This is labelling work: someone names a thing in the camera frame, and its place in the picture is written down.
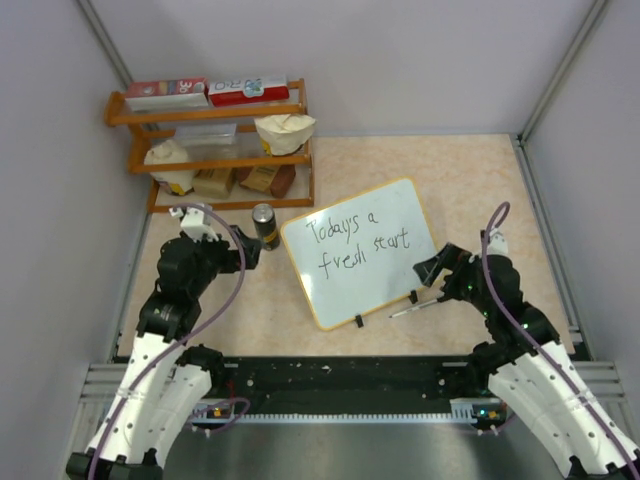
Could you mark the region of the white black marker pen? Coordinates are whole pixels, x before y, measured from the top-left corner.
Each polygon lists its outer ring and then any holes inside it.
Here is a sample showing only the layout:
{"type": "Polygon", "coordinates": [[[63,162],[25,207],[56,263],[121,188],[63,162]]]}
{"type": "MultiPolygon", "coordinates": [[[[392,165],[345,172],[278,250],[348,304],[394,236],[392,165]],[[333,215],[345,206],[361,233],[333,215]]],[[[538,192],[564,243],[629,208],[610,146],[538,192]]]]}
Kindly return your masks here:
{"type": "Polygon", "coordinates": [[[437,305],[438,303],[439,303],[439,299],[436,298],[436,299],[433,299],[433,300],[429,300],[427,302],[423,302],[423,303],[420,303],[420,304],[415,304],[415,305],[411,306],[410,308],[407,308],[407,309],[404,309],[404,310],[401,310],[401,311],[398,311],[396,313],[393,313],[393,314],[389,315],[388,318],[397,318],[397,317],[400,317],[400,316],[403,316],[403,315],[406,315],[406,314],[409,314],[409,313],[413,313],[413,312],[416,312],[416,311],[419,311],[419,310],[422,310],[422,309],[437,305]]]}

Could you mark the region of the yellow framed whiteboard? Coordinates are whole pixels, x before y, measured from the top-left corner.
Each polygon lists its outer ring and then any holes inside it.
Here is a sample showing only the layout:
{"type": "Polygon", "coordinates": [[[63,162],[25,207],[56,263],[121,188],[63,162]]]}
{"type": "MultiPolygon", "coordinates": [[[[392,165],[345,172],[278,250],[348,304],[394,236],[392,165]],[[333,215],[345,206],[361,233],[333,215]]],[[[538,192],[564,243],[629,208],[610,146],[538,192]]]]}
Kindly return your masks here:
{"type": "Polygon", "coordinates": [[[439,250],[409,177],[289,220],[280,227],[280,236],[323,331],[421,290],[413,266],[439,250]]]}

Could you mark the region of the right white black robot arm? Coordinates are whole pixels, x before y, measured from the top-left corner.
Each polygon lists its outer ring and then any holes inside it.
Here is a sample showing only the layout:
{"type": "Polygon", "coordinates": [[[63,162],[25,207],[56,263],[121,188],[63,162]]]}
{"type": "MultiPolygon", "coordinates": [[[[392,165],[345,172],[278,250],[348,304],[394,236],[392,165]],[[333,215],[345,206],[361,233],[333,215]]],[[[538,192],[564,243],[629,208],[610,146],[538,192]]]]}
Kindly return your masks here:
{"type": "Polygon", "coordinates": [[[484,317],[491,339],[467,356],[464,382],[504,401],[563,477],[638,478],[638,445],[580,377],[545,314],[525,300],[507,256],[481,257],[448,243],[413,269],[425,286],[442,275],[441,301],[466,302],[484,317]]]}

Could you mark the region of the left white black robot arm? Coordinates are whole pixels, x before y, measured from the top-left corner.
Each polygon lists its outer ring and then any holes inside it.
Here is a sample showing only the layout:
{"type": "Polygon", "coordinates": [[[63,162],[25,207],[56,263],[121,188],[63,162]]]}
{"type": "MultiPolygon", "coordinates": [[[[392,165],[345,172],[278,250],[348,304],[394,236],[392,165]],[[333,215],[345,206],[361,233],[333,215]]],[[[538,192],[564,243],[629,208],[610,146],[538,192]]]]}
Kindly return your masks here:
{"type": "Polygon", "coordinates": [[[221,274],[257,266],[261,243],[231,226],[237,248],[207,226],[165,242],[144,303],[125,374],[98,431],[70,455],[72,479],[160,479],[174,441],[204,396],[226,387],[223,356],[186,346],[200,296],[221,274]]]}

